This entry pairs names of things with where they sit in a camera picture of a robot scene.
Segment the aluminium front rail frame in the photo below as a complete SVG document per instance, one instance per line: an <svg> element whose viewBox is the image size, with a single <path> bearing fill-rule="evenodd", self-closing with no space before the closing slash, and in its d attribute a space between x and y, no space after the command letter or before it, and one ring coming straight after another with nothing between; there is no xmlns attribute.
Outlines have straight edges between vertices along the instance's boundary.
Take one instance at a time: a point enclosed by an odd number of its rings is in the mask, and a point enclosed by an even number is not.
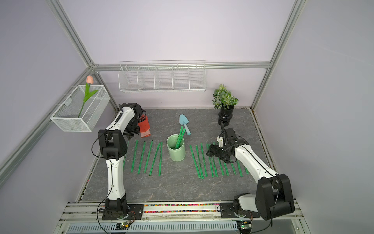
<svg viewBox="0 0 374 234"><path fill-rule="evenodd" d="M76 223L124 223L129 227L135 222L202 222L202 221L235 221L238 231L213 231L195 233L167 234L197 234L197 233L233 233L233 234L309 234L310 229L298 205L294 203L295 211L271 221L263 220L256 212L250 212L251 218L221 218L217 206L229 201L187 201L187 202L131 202L144 205L141 220L102 220L103 206L98 203L68 204L54 230L55 234L66 234L68 227Z"/></svg>

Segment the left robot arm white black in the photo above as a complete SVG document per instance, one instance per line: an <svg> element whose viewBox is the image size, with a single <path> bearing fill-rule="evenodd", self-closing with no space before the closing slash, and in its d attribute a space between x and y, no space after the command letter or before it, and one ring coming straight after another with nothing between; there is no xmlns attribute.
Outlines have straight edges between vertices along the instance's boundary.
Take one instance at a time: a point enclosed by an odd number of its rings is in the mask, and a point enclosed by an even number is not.
<svg viewBox="0 0 374 234"><path fill-rule="evenodd" d="M138 121L144 110L137 103L123 103L112 123L98 132L101 156L105 159L108 172L108 193L105 210L127 215L129 208L123 181L123 162L127 154L127 142L140 133Z"/></svg>

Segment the green plant in black pot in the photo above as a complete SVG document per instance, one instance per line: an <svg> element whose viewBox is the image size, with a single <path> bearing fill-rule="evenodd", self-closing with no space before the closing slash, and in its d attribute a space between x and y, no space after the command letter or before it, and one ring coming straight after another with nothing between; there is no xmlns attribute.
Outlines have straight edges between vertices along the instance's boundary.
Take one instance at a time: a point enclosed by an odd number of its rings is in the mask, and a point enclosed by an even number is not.
<svg viewBox="0 0 374 234"><path fill-rule="evenodd" d="M232 92L220 84L217 89L214 90L212 104L215 109L219 109L218 124L229 126L230 121L233 117L233 110L235 105L239 103L239 100L232 95Z"/></svg>

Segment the pink artificial tulip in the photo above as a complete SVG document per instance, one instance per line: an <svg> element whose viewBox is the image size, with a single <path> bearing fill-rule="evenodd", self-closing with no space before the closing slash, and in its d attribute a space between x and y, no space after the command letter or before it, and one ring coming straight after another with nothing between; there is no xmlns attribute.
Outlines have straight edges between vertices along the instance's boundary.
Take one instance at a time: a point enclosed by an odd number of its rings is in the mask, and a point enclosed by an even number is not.
<svg viewBox="0 0 374 234"><path fill-rule="evenodd" d="M96 94L98 92L98 90L90 91L90 86L93 85L93 84L94 84L93 77L92 76L87 76L86 84L85 84L85 94L84 94L83 103L82 103L78 118L80 118L81 113L82 113L83 108L84 108L84 105L88 101L88 99L90 99L94 94Z"/></svg>

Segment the red work glove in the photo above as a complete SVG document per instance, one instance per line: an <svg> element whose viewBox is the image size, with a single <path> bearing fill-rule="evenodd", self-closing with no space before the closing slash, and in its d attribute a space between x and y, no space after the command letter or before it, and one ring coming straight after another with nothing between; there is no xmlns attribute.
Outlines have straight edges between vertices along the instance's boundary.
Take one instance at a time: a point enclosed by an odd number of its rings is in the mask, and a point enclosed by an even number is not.
<svg viewBox="0 0 374 234"><path fill-rule="evenodd" d="M138 120L138 126L140 128L140 137L141 138L151 136L150 124L149 124L149 120L148 120L147 115L142 116Z"/></svg>

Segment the white mesh side basket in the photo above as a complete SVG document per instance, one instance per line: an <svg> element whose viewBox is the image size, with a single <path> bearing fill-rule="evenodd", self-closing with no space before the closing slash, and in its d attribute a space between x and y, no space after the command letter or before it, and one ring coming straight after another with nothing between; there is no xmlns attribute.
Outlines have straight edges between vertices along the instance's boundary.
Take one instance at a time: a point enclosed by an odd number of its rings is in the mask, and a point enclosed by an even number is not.
<svg viewBox="0 0 374 234"><path fill-rule="evenodd" d="M78 85L50 120L64 132L91 132L110 100L103 85Z"/></svg>

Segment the light blue garden trowel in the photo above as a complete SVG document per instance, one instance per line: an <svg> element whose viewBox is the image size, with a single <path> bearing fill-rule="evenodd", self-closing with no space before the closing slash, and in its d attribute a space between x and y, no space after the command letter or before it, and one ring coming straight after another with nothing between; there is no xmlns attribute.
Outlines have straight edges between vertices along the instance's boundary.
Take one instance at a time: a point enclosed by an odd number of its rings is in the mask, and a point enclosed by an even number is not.
<svg viewBox="0 0 374 234"><path fill-rule="evenodd" d="M191 135L191 132L187 126L187 124L189 123L189 120L187 119L185 115L182 114L179 116L179 123L185 128L187 135L188 136Z"/></svg>

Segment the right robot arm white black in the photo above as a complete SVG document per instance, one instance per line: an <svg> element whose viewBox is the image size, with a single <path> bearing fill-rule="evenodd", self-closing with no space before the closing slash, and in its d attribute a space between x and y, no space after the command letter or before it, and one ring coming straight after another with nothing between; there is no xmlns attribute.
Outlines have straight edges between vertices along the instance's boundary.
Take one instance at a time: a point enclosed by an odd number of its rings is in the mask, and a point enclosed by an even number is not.
<svg viewBox="0 0 374 234"><path fill-rule="evenodd" d="M295 211L291 182L264 163L247 140L232 128L222 127L217 145L210 145L207 156L217 157L226 164L241 162L256 181L256 194L238 195L233 200L234 213L239 217L256 212L263 220L291 214Z"/></svg>

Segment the twelfth green straw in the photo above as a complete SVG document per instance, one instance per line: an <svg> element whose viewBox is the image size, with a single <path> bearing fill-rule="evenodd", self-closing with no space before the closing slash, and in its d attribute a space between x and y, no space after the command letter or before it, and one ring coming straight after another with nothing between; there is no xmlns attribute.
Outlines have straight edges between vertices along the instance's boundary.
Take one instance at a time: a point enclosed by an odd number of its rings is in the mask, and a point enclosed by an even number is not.
<svg viewBox="0 0 374 234"><path fill-rule="evenodd" d="M159 146L159 166L158 166L158 176L161 175L161 168L162 168L162 152L163 152L163 142L160 142L160 146Z"/></svg>

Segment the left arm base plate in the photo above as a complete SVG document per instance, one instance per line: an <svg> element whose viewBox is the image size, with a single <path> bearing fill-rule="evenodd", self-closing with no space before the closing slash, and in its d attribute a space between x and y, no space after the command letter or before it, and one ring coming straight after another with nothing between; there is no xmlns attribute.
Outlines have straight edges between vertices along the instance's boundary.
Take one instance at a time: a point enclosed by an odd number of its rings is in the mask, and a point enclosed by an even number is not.
<svg viewBox="0 0 374 234"><path fill-rule="evenodd" d="M128 205L127 212L121 211L105 211L102 216L102 220L141 220L144 213L144 205L140 203L134 203Z"/></svg>

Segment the light green metal cup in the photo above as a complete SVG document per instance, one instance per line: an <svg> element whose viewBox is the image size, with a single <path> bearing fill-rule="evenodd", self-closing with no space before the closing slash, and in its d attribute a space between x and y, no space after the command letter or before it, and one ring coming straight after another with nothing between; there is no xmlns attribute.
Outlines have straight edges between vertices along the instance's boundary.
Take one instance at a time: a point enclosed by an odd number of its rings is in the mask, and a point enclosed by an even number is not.
<svg viewBox="0 0 374 234"><path fill-rule="evenodd" d="M182 161L186 156L184 138L182 138L179 148L175 148L177 140L178 140L177 134L171 135L167 139L167 148L168 148L169 157L171 158L171 160L175 162Z"/></svg>

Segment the sixteenth green straw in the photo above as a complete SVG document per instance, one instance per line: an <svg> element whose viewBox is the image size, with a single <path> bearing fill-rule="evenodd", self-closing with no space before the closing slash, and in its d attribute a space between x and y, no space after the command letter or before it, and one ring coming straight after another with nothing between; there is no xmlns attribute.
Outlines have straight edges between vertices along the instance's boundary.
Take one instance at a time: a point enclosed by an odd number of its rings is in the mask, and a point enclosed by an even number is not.
<svg viewBox="0 0 374 234"><path fill-rule="evenodd" d="M138 147L138 140L135 142L135 147L134 147L134 153L132 157L132 164L131 164L131 173L134 172L134 166L135 166L135 161L136 161L136 154L137 154L137 147Z"/></svg>

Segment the thirteenth green straw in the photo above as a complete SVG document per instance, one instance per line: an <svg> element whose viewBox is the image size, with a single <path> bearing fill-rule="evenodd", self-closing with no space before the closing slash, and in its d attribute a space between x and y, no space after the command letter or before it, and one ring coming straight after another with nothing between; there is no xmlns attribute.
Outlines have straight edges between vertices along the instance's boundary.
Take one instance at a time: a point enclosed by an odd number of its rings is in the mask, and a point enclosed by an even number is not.
<svg viewBox="0 0 374 234"><path fill-rule="evenodd" d="M158 145L157 145L156 152L154 154L153 160L152 160L152 165L151 165L151 169L150 169L150 172L149 172L149 176L152 175L153 168L154 168L154 165L155 165L155 161L156 161L156 158L157 158L157 155L158 155L160 145L161 145L161 143L159 142Z"/></svg>

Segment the fifteenth green straw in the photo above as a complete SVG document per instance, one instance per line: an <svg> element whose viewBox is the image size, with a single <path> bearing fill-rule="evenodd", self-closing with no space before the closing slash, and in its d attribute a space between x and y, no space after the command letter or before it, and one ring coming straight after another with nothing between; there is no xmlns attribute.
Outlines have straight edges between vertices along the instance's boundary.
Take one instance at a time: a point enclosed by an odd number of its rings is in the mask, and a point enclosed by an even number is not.
<svg viewBox="0 0 374 234"><path fill-rule="evenodd" d="M140 172L141 172L145 148L146 148L146 142L144 141L142 151L141 151L141 158L140 158L140 162L139 162L139 166L138 166L138 170L137 170L137 175L140 174Z"/></svg>

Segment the fourteenth green straw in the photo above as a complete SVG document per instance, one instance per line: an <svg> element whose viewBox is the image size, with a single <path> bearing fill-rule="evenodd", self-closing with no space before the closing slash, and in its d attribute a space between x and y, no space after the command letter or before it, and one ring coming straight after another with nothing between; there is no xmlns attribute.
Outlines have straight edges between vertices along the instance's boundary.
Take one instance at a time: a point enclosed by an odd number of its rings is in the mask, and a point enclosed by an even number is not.
<svg viewBox="0 0 374 234"><path fill-rule="evenodd" d="M145 168L144 168L144 173L146 173L146 171L148 169L148 164L149 164L149 161L150 161L150 156L151 156L152 148L153 148L153 140L151 140L150 147L149 147L149 150L148 150L146 164L145 164Z"/></svg>

